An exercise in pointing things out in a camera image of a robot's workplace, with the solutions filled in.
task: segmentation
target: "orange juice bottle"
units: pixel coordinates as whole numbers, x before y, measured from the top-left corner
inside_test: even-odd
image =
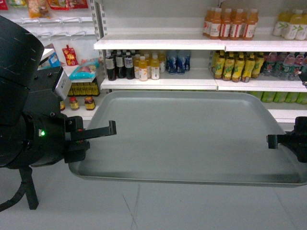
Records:
[[[214,15],[212,17],[211,31],[209,38],[219,39],[220,30],[221,30],[221,8],[215,8]]]
[[[242,9],[237,9],[235,18],[232,21],[229,38],[230,40],[238,40],[240,36],[240,30],[242,27]]]
[[[243,34],[243,40],[251,40],[256,30],[256,23],[258,22],[258,10],[251,9],[249,18],[246,20],[246,26]]]
[[[140,72],[140,81],[147,81],[147,61],[145,60],[145,56],[140,56],[139,61],[139,72]]]
[[[298,27],[303,17],[303,10],[295,10],[294,14],[291,16],[289,26],[284,35],[285,39],[293,40],[296,36]]]
[[[223,19],[221,20],[221,31],[220,31],[220,39],[226,40],[229,36],[230,25],[231,25],[231,9],[225,9],[225,14]]]

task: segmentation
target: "jar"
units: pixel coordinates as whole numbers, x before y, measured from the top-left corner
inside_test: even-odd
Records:
[[[96,107],[95,101],[92,96],[85,97],[84,104],[85,104],[86,110],[93,110]]]
[[[69,104],[71,105],[72,110],[78,110],[79,109],[79,103],[76,97],[70,97],[69,98]]]

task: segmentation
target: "bottle label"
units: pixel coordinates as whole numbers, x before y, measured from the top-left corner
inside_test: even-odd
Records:
[[[140,80],[146,81],[148,79],[147,77],[147,69],[140,69]]]
[[[285,22],[277,22],[274,27],[273,35],[274,36],[282,35],[284,27],[285,27]]]
[[[125,57],[125,67],[126,68],[132,68],[133,67],[132,57]]]
[[[307,36],[307,25],[299,25],[295,39],[305,40]]]
[[[229,31],[230,31],[230,24],[222,24],[221,25],[220,36],[221,37],[228,37],[229,36]]]
[[[221,30],[221,24],[214,24],[214,23],[212,23],[211,31],[210,31],[210,36],[218,37],[220,35],[220,30]]]
[[[160,78],[160,69],[159,67],[152,67],[152,79],[157,80]]]
[[[123,57],[116,57],[116,66],[123,67],[124,66],[124,58]]]
[[[140,68],[138,66],[134,67],[134,77],[140,78]]]
[[[244,37],[253,37],[255,33],[256,25],[246,25],[244,31]]]
[[[286,34],[284,35],[285,39],[293,40],[296,36],[299,25],[290,24],[287,27]]]
[[[233,24],[230,29],[230,37],[239,37],[242,25]]]

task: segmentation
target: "bottle row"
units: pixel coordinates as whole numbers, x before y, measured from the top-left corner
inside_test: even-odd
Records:
[[[224,52],[216,51],[213,56],[214,78],[233,82],[248,82],[250,78],[274,76],[280,80],[299,80],[301,72],[307,72],[307,57],[300,52]]]
[[[222,9],[208,7],[204,21],[203,35],[210,39],[252,40],[258,23],[258,10]]]
[[[149,78],[157,80],[160,73],[184,74],[190,70],[191,51],[169,50],[166,52],[148,50],[117,50],[107,51],[106,69],[108,79],[137,78],[146,81]]]
[[[278,15],[273,35],[288,40],[307,39],[307,13],[303,13],[303,10],[281,12]]]

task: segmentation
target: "water bottle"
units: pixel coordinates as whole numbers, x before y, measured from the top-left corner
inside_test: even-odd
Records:
[[[289,74],[292,74],[291,69],[293,69],[292,67],[294,65],[294,60],[295,60],[294,52],[290,52],[290,54],[286,57],[286,59],[283,62],[280,74],[280,78],[282,80],[288,79]]]
[[[267,61],[264,64],[264,69],[263,69],[264,76],[271,76],[273,74],[276,60],[277,60],[277,53],[271,52],[268,55]]]
[[[282,52],[277,56],[277,61],[275,63],[274,74],[273,74],[275,77],[279,77],[279,75],[281,74],[283,61],[286,59],[286,57],[287,57],[287,52]]]

